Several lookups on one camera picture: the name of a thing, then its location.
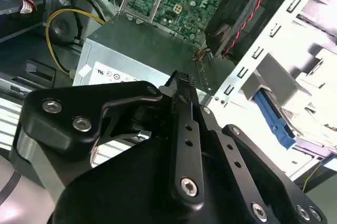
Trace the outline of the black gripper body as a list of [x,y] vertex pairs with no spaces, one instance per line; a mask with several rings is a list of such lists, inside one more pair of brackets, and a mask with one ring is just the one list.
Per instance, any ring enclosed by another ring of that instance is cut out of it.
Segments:
[[146,140],[76,178],[53,223],[253,223],[254,181],[213,113],[179,104],[171,136]]

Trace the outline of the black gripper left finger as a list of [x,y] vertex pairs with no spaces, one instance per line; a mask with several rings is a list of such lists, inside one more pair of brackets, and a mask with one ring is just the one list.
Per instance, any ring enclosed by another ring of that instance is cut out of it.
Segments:
[[14,149],[58,203],[79,176],[149,139],[171,136],[179,104],[194,106],[194,81],[135,81],[36,90],[24,100]]

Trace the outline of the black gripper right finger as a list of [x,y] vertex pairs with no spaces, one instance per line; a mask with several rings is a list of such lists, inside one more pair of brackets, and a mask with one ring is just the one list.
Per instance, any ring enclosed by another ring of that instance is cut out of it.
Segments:
[[237,126],[194,100],[201,132],[203,223],[326,223],[319,207]]

